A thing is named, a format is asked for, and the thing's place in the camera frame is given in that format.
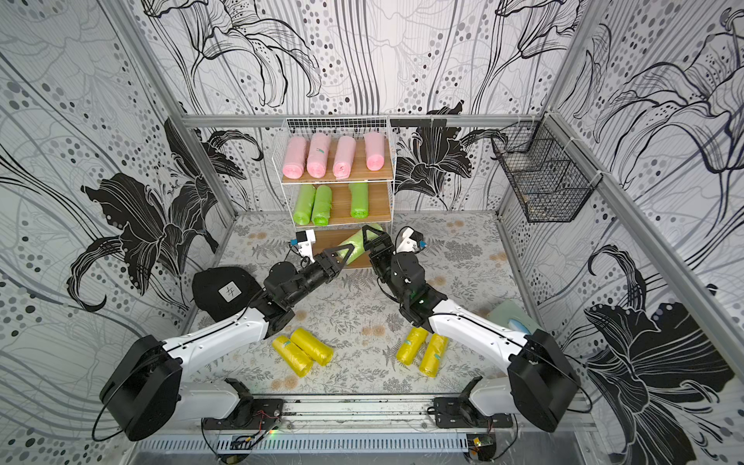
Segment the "green trash bag roll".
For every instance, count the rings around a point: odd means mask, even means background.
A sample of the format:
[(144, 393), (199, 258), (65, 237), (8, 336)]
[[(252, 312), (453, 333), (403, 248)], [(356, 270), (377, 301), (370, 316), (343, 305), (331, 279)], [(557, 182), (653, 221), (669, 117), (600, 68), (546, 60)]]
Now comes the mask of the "green trash bag roll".
[(298, 226), (305, 226), (310, 223), (315, 196), (316, 188), (312, 184), (300, 186), (293, 211), (293, 219)]
[(364, 244), (376, 240), (383, 232), (385, 232), (385, 229), (380, 224), (367, 224), (352, 234), (352, 236), (341, 241), (339, 243), (342, 247), (341, 252), (348, 255), (347, 263), (352, 264), (356, 259), (361, 257), (366, 252)]
[(328, 185), (319, 185), (316, 189), (312, 209), (312, 222), (315, 226), (325, 227), (331, 219), (333, 191)]
[(369, 190), (366, 182), (355, 182), (348, 185), (351, 201), (350, 215), (354, 219), (365, 219), (369, 216)]

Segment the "pink trash bag roll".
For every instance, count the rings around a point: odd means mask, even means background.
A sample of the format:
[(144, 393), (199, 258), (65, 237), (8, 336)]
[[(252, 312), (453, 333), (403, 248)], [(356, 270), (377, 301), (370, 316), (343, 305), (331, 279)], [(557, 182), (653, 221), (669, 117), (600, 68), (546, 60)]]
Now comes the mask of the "pink trash bag roll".
[(357, 141), (350, 136), (341, 137), (336, 146), (332, 172), (336, 179), (347, 179), (354, 166)]
[(366, 167), (372, 172), (378, 172), (385, 166), (386, 138), (379, 132), (369, 132), (364, 135)]
[(330, 147), (329, 135), (317, 132), (312, 136), (306, 160), (306, 170), (311, 177), (319, 179), (326, 175)]
[(287, 143), (282, 174), (289, 179), (300, 179), (305, 173), (307, 139), (291, 137)]

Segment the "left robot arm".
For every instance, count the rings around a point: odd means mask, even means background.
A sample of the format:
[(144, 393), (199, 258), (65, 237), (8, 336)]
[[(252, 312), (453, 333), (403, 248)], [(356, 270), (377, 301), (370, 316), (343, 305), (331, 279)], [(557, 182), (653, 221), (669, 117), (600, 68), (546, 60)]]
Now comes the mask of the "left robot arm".
[(197, 273), (197, 306), (232, 314), (186, 335), (138, 339), (101, 389), (102, 409), (131, 441), (141, 441), (176, 422), (221, 420), (235, 412), (244, 413), (250, 397), (244, 385), (229, 380), (216, 386), (202, 385), (195, 382), (195, 374), (207, 364), (285, 329), (294, 318), (294, 307), (333, 281), (356, 249), (352, 244), (327, 248), (302, 269), (279, 262), (263, 283), (243, 267), (213, 267)]

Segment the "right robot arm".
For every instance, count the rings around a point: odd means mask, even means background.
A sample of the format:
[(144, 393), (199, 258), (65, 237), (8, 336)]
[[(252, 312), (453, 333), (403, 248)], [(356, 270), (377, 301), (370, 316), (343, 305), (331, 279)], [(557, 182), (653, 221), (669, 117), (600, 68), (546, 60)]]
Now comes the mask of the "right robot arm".
[(475, 426), (497, 415), (519, 414), (542, 431), (558, 428), (581, 383), (550, 334), (502, 327), (437, 291), (418, 259), (422, 234), (410, 227), (392, 239), (365, 226), (362, 241), (383, 291), (409, 323), (469, 348), (503, 372), (501, 379), (469, 382), (455, 403), (457, 418)]

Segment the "yellow trash bag roll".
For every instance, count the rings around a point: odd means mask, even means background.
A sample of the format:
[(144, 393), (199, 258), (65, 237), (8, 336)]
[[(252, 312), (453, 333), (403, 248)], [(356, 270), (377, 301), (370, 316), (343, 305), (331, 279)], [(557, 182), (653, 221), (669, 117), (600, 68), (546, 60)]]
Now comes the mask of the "yellow trash bag roll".
[(290, 338), (280, 335), (272, 341), (271, 346), (285, 360), (296, 376), (303, 378), (312, 370), (314, 360)]
[(428, 335), (429, 332), (422, 327), (411, 329), (405, 340), (401, 343), (396, 353), (396, 359), (406, 366), (411, 365), (416, 356), (418, 356), (420, 348), (422, 348), (422, 345), (428, 339)]
[(449, 338), (439, 334), (432, 334), (428, 341), (424, 357), (420, 362), (420, 373), (429, 378), (436, 378), (448, 345)]
[(292, 333), (290, 339), (314, 362), (321, 366), (331, 363), (334, 355), (333, 348), (327, 346), (310, 331), (300, 327)]

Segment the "black baseball cap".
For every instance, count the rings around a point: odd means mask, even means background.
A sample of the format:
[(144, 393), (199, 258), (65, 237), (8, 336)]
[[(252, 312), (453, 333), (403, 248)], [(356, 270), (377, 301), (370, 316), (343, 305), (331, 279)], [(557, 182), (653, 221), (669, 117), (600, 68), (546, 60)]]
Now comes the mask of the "black baseball cap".
[(262, 286), (243, 267), (213, 267), (197, 272), (192, 281), (194, 302), (215, 321), (242, 311), (262, 291)]

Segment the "green tissue box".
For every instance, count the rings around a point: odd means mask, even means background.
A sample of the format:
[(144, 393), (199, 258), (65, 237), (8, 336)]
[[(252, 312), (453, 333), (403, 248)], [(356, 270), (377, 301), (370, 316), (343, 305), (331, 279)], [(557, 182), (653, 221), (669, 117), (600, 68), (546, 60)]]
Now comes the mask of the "green tissue box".
[(487, 314), (486, 319), (501, 327), (525, 334), (533, 334), (537, 329), (541, 329), (538, 323), (513, 300), (505, 300), (498, 304)]

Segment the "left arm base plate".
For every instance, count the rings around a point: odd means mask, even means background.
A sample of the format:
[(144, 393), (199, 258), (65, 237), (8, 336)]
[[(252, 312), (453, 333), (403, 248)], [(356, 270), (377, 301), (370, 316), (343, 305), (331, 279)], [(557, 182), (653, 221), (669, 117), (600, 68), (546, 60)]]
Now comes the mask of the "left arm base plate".
[(221, 418), (221, 420), (205, 418), (203, 429), (206, 431), (269, 430), (280, 422), (284, 404), (281, 398), (243, 399), (226, 418)]

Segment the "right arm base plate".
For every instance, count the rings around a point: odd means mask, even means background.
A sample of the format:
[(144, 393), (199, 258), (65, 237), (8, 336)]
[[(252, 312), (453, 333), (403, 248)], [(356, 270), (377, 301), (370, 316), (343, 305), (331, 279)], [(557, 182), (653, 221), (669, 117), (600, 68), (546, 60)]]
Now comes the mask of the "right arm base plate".
[(511, 415), (496, 414), (486, 417), (473, 407), (469, 401), (459, 397), (435, 397), (433, 405), (426, 410), (438, 428), (512, 428), (515, 421)]

